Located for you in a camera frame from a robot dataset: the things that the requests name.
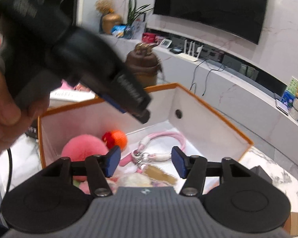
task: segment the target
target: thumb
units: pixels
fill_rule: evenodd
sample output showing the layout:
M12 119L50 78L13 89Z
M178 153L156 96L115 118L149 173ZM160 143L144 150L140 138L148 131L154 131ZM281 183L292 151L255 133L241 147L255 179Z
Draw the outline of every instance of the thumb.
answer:
M21 117L21 110L13 101L6 81L0 72L0 124L14 125Z

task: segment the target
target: orange ball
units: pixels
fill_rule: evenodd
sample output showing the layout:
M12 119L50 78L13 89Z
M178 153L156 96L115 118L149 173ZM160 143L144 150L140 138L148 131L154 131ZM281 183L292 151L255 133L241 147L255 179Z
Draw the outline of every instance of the orange ball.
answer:
M117 145L120 147L121 151L126 149L128 142L126 134L120 130L106 132L102 137L102 140L109 149Z

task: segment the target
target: marble tabletop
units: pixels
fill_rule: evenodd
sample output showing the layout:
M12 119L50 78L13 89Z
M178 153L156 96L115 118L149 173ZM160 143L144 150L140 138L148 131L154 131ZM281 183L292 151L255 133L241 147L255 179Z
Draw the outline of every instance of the marble tabletop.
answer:
M30 137L22 135L11 147L13 174L11 189L41 170L38 143ZM291 211L298 212L298 180L276 164L264 153L252 147L240 160L240 163L251 169L261 166L273 180L273 185L284 192L291 203ZM8 154L0 156L0 190L5 194L9 170Z

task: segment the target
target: blue gripper pad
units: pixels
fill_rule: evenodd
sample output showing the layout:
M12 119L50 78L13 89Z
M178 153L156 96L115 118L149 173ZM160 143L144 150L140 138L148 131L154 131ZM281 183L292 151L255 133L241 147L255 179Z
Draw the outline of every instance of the blue gripper pad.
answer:
M114 146L108 153L105 155L105 169L104 175L109 178L112 177L120 161L121 150L119 146Z
M175 146L172 148L171 160L179 176L182 179L186 179L189 174L189 170L187 170L185 166L186 159L187 159L187 156L182 152L182 150L179 147Z

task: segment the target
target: human hand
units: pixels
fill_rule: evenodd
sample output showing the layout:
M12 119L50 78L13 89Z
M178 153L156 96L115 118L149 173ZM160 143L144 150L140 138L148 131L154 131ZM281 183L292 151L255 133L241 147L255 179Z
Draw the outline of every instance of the human hand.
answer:
M34 119L44 113L49 105L49 95L33 102L27 110L14 103L4 76L0 72L0 154L24 133Z

